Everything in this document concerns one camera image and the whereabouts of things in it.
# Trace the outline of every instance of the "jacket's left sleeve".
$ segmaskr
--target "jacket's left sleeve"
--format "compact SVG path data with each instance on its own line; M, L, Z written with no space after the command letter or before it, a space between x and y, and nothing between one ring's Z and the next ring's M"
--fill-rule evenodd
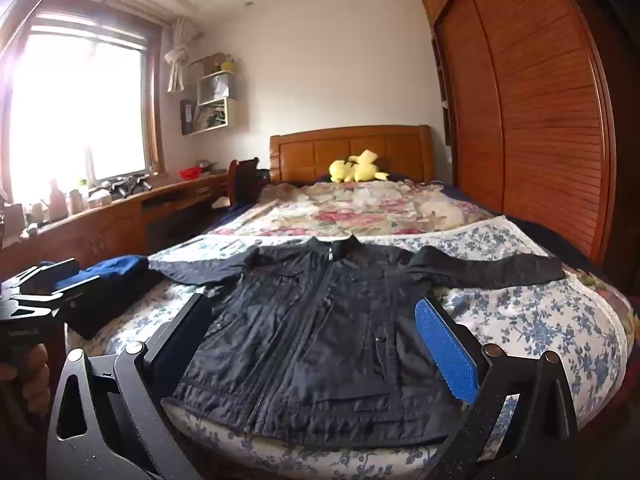
M501 260L461 260L435 247L421 248L407 269L414 278L428 278L434 285L505 288L537 285L564 278L560 260L537 254L514 254Z
M260 253L257 246L235 254L225 260L196 260L194 262L164 262L152 260L152 269L159 270L166 277L185 285L223 285L238 278Z

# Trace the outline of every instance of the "person's hand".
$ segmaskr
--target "person's hand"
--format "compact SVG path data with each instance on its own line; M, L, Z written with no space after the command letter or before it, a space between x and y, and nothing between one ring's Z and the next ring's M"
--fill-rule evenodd
M32 413L43 413L49 409L51 392L49 391L49 367L47 366L47 349L37 345L31 349L27 357L29 370L33 371L31 380L22 387L22 394L27 401L27 409ZM15 367L0 363L0 381L13 381L18 375Z

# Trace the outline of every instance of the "wooden chair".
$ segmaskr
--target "wooden chair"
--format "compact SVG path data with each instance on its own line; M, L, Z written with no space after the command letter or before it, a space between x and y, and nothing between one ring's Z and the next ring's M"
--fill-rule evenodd
M258 157L233 160L229 165L226 189L232 206L255 203L266 184L258 176Z

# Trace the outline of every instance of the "silver bolt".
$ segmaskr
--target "silver bolt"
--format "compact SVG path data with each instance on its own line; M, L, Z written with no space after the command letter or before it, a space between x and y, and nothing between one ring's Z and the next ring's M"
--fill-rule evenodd
M556 354L554 351L552 350L547 350L545 352L545 359L547 361L549 361L550 363L557 363L560 360L560 356L558 354Z
M82 349L74 348L71 352L69 352L69 355L66 358L69 359L71 362L75 363L81 357L82 357Z
M143 348L143 345L140 341L134 341L133 343L129 343L127 345L127 348L126 348L127 354L134 355L134 354L140 353L142 348Z
M489 343L487 345L484 345L484 352L489 357L500 357L504 353L504 352L502 352L502 348L500 348L495 343Z

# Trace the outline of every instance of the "wooden wardrobe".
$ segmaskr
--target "wooden wardrobe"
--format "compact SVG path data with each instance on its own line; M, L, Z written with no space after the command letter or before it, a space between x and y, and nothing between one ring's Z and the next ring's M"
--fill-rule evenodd
M494 211L558 232L632 290L640 256L635 46L594 0L423 3L448 103L454 183Z

